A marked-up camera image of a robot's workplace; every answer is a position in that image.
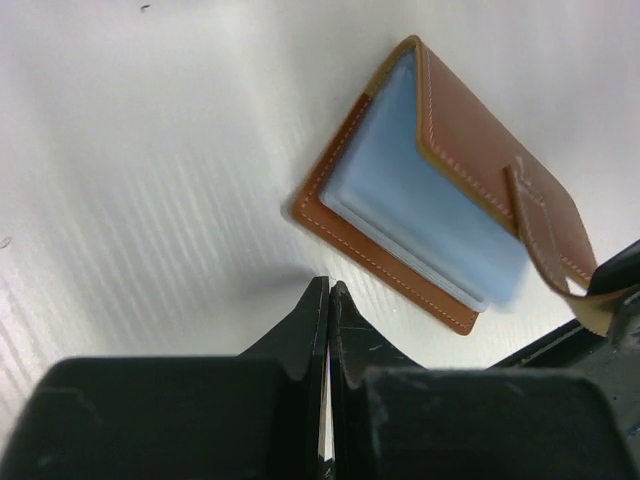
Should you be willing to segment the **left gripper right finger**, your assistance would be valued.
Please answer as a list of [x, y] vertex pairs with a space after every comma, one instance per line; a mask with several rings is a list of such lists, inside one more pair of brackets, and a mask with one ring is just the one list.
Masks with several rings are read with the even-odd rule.
[[635, 479], [604, 391], [558, 368], [430, 370], [331, 292], [337, 479]]

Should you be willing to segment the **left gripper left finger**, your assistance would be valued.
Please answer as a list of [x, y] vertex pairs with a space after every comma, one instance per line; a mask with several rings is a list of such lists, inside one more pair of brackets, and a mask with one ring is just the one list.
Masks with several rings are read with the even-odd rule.
[[76, 357], [34, 388], [5, 479], [320, 479], [329, 281], [236, 356]]

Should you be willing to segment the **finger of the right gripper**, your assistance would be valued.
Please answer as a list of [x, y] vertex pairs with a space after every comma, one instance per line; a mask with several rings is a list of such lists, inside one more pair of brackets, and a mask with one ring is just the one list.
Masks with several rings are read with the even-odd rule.
[[587, 294], [604, 295], [639, 284], [640, 241], [627, 246], [597, 267], [592, 275]]

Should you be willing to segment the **brown leather card holder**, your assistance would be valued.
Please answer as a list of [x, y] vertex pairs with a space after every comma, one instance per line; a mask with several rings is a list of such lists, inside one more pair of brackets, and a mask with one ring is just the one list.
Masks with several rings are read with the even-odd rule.
[[291, 214], [461, 335], [514, 299], [528, 266], [598, 335], [625, 293], [571, 291], [597, 269], [572, 197], [414, 35], [376, 70]]

